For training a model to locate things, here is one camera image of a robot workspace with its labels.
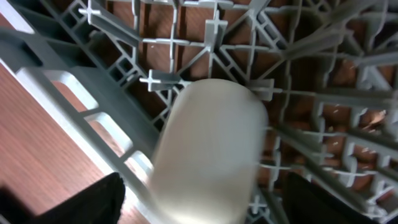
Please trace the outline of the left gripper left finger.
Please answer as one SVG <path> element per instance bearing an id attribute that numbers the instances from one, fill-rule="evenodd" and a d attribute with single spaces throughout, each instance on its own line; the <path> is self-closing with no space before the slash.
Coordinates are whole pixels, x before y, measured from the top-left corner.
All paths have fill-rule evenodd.
<path id="1" fill-rule="evenodd" d="M 117 224 L 126 193 L 123 178 L 113 172 L 73 197 L 35 217 L 38 224 Z"/>

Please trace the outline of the white cup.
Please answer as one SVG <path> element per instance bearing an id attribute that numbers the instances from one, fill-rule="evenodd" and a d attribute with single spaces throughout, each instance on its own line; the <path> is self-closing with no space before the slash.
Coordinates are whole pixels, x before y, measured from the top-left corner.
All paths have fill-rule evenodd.
<path id="1" fill-rule="evenodd" d="M 163 223 L 242 223 L 266 138 L 267 111 L 246 87 L 193 82 L 176 97 L 148 188 Z"/>

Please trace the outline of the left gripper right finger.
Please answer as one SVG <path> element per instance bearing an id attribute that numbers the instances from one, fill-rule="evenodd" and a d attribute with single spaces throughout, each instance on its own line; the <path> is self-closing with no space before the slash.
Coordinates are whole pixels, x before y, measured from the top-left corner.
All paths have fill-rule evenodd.
<path id="1" fill-rule="evenodd" d="M 377 224 L 295 172 L 285 178 L 282 206 L 294 224 Z"/>

